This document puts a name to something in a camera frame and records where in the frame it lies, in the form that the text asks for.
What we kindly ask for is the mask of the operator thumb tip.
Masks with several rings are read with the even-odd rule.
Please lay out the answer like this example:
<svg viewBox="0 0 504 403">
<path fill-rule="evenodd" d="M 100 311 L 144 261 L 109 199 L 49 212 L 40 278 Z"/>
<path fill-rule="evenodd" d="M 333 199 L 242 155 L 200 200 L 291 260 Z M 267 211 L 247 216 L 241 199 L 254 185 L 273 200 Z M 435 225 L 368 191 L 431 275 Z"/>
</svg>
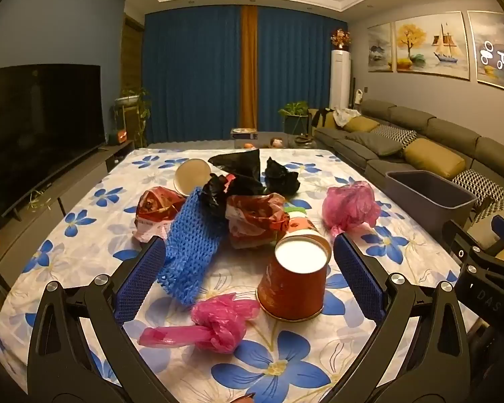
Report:
<svg viewBox="0 0 504 403">
<path fill-rule="evenodd" d="M 254 403 L 254 396 L 254 393 L 249 393 L 233 400 L 231 403 Z"/>
</svg>

